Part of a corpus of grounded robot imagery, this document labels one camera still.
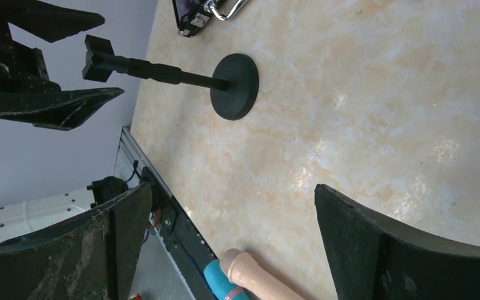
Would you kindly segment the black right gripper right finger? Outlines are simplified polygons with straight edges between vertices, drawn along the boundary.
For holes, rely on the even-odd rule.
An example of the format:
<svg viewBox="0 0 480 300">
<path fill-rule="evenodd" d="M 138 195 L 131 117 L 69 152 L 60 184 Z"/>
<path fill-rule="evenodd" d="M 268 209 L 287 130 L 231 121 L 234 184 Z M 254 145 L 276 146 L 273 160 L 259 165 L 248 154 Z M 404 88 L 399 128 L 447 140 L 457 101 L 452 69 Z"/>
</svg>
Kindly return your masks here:
<svg viewBox="0 0 480 300">
<path fill-rule="evenodd" d="M 325 184 L 314 202 L 339 299 L 480 299 L 480 246 L 409 226 Z"/>
</svg>

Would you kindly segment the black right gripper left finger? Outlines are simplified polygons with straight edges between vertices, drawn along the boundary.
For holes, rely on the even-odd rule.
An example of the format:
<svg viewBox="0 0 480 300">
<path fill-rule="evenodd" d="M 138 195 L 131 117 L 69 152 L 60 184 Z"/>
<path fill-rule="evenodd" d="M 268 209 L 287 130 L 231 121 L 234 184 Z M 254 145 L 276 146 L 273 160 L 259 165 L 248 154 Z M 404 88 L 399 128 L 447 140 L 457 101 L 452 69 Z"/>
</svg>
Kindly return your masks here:
<svg viewBox="0 0 480 300">
<path fill-rule="evenodd" d="M 152 200 L 142 183 L 0 242 L 0 299 L 129 299 Z"/>
</svg>

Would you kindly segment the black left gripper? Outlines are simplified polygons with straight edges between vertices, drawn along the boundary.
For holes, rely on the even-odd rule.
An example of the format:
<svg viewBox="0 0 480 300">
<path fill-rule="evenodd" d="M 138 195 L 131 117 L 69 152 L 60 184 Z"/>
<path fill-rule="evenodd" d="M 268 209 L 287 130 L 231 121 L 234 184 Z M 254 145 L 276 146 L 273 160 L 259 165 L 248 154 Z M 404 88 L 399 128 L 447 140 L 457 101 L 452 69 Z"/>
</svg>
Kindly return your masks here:
<svg viewBox="0 0 480 300">
<path fill-rule="evenodd" d="M 54 43 L 96 28 L 105 18 L 42 1 L 0 1 L 0 119 L 70 131 L 124 93 L 118 87 L 60 91 L 49 79 L 41 50 L 14 41 L 8 23 Z"/>
</svg>

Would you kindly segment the beige microphone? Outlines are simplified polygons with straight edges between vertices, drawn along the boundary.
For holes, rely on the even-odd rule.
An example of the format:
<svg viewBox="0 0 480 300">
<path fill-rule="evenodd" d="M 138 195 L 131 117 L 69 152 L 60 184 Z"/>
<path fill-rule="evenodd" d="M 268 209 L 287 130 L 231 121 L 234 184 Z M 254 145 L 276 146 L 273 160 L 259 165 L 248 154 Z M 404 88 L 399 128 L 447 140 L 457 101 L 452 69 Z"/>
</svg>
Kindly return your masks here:
<svg viewBox="0 0 480 300">
<path fill-rule="evenodd" d="M 231 283 L 247 289 L 259 299 L 304 299 L 261 267 L 249 252 L 228 249 L 219 265 Z"/>
</svg>

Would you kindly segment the black round-base mic stand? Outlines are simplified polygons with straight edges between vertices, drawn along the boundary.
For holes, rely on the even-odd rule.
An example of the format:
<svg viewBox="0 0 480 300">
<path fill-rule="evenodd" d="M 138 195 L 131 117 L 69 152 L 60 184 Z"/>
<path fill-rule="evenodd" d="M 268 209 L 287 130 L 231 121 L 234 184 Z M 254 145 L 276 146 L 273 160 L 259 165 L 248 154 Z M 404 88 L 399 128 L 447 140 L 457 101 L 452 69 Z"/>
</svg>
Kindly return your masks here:
<svg viewBox="0 0 480 300">
<path fill-rule="evenodd" d="M 259 72 L 254 60 L 240 53 L 224 57 L 211 77 L 182 71 L 178 67 L 129 59 L 114 54 L 111 42 L 96 36 L 85 38 L 85 80 L 105 83 L 113 72 L 167 84 L 188 84 L 210 89 L 211 104 L 224 119 L 236 121 L 253 108 L 259 91 Z"/>
</svg>

